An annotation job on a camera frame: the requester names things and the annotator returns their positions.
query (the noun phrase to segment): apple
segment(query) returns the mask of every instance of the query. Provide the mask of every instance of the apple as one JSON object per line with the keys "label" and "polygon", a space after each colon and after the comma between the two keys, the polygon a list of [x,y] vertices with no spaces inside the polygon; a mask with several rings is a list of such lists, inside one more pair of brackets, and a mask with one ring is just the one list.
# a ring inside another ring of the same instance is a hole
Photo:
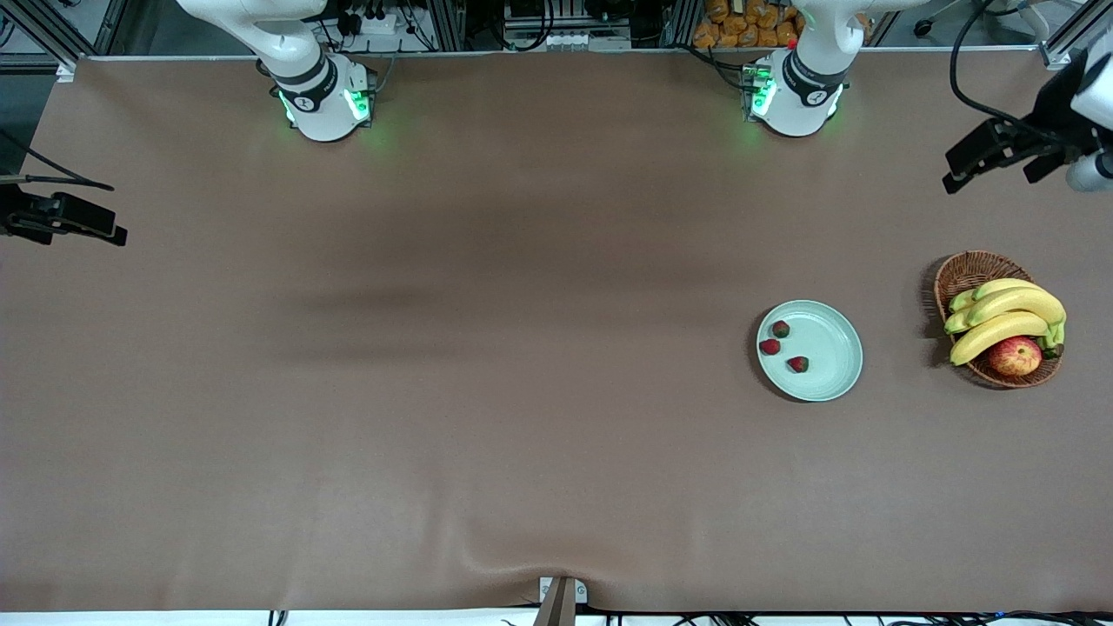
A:
{"label": "apple", "polygon": [[1006,376],[1023,376],[1036,371],[1043,351],[1026,336],[1013,336],[989,349],[989,366]]}

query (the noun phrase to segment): yellow banana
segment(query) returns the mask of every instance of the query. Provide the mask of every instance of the yellow banana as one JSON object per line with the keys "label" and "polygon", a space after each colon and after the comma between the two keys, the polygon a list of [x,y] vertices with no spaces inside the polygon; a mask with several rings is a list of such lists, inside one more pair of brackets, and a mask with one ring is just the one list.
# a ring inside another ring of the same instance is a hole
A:
{"label": "yellow banana", "polygon": [[951,300],[951,312],[956,313],[974,304],[974,292],[976,288],[966,290]]}
{"label": "yellow banana", "polygon": [[989,295],[991,293],[998,292],[1002,290],[1009,290],[1013,287],[1028,287],[1033,290],[1045,291],[1040,285],[1025,281],[1023,278],[997,278],[996,281],[989,281],[982,286],[974,290],[974,300],[982,300],[983,297]]}
{"label": "yellow banana", "polygon": [[1044,336],[1048,332],[1047,322],[1035,313],[1014,311],[997,315],[963,335],[951,349],[951,362],[955,365],[968,363],[991,345],[1011,336]]}
{"label": "yellow banana", "polygon": [[969,324],[966,323],[966,314],[969,309],[961,309],[955,313],[952,313],[947,321],[943,324],[943,330],[948,335],[955,333],[961,333],[971,330]]}
{"label": "yellow banana", "polygon": [[1031,287],[1008,287],[976,301],[966,313],[966,323],[977,326],[1008,311],[1031,311],[1048,325],[1066,319],[1063,304],[1054,295]]}

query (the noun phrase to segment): round plate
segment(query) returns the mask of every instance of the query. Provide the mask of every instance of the round plate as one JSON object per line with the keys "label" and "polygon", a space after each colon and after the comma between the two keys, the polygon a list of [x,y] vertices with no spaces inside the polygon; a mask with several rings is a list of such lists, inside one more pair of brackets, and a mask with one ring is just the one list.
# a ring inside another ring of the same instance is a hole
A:
{"label": "round plate", "polygon": [[[772,338],[774,322],[788,323],[788,336],[780,340],[774,355],[758,351],[758,361],[769,380],[781,391],[808,402],[826,402],[843,395],[861,374],[861,340],[850,321],[821,302],[794,300],[777,305],[758,330],[756,343]],[[808,371],[788,366],[792,356],[808,359]]]}

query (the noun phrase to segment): woven basket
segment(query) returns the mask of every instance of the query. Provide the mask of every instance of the woven basket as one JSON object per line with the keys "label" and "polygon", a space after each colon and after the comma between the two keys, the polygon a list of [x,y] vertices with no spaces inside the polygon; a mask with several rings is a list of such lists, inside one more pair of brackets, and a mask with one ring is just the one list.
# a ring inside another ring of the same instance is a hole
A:
{"label": "woven basket", "polygon": [[[959,293],[981,286],[996,278],[1023,278],[1032,281],[1032,275],[1007,257],[984,250],[973,250],[952,256],[943,263],[935,275],[935,304],[943,320],[949,315],[948,305]],[[957,340],[951,335],[954,344]],[[1023,376],[1006,376],[989,366],[989,360],[982,353],[967,366],[975,375],[1005,389],[1024,389],[1047,382],[1055,375],[1063,359],[1044,359],[1036,371]]]}

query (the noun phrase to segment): green led light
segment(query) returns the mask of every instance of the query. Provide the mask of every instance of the green led light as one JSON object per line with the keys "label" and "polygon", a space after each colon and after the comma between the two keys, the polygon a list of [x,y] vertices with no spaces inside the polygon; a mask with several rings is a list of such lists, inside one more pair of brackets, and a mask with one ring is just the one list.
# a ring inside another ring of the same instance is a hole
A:
{"label": "green led light", "polygon": [[754,95],[754,114],[765,115],[769,113],[769,104],[772,102],[774,95],[777,94],[777,81],[770,79],[757,94]]}
{"label": "green led light", "polygon": [[347,100],[348,108],[352,109],[352,115],[356,119],[367,119],[367,96],[358,91],[352,92],[345,89],[344,99]]}

